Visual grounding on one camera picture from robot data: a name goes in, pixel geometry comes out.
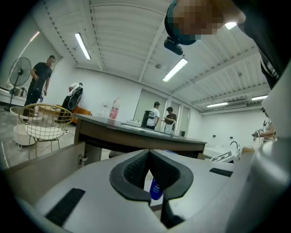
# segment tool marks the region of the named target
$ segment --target coffee machine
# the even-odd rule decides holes
[[[144,117],[142,118],[141,128],[146,128],[146,123],[148,119],[154,119],[153,116],[150,116],[151,111],[147,110],[144,113]]]

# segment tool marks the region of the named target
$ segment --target ceiling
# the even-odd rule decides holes
[[[168,82],[162,79],[181,59],[164,47],[164,17],[172,0],[47,0],[32,11],[42,32],[77,67],[115,74],[168,93],[202,112],[211,103],[246,101],[270,89],[256,44],[236,26],[225,26],[191,46],[188,64]],[[90,53],[78,46],[80,32]]]

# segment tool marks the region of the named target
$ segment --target black rubber pad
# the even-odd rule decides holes
[[[85,191],[72,188],[45,216],[55,225],[62,226],[72,213]]]
[[[231,175],[233,173],[233,172],[230,172],[230,171],[227,171],[227,170],[218,169],[218,168],[212,168],[212,169],[210,169],[210,172],[213,172],[215,174],[222,175],[222,176],[225,176],[225,177],[231,177]]]

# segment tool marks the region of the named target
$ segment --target floor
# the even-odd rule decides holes
[[[0,164],[2,169],[13,167],[29,160],[29,147],[23,146],[20,149],[14,141],[13,128],[16,123],[17,117],[5,111],[4,106],[0,106]],[[61,148],[74,143],[75,128],[75,125],[69,125],[68,132],[59,138]],[[50,153],[51,150],[58,149],[57,142],[52,142],[52,149],[50,142],[41,142],[37,144],[37,156],[40,157]],[[101,160],[108,159],[109,153],[109,150],[103,149]],[[30,147],[30,159],[32,158],[35,158],[35,146]]]

